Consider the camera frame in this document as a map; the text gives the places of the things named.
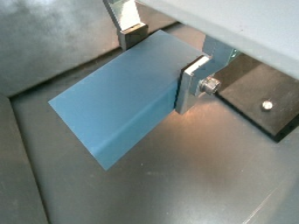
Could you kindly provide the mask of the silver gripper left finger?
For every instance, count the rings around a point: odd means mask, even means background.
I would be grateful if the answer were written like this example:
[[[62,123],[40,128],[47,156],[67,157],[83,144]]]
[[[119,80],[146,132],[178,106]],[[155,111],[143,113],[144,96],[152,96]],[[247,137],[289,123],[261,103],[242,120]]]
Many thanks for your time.
[[[135,0],[103,0],[116,27],[118,41],[126,51],[148,37],[148,25],[140,20]]]

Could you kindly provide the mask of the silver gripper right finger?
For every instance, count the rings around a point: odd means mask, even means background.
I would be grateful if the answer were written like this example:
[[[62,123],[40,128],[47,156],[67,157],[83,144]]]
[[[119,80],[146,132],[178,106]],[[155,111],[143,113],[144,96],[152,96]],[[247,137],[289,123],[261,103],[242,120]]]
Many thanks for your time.
[[[175,111],[184,114],[194,106],[200,94],[214,95],[220,81],[214,77],[239,56],[239,50],[207,36],[199,58],[182,69],[176,92]]]

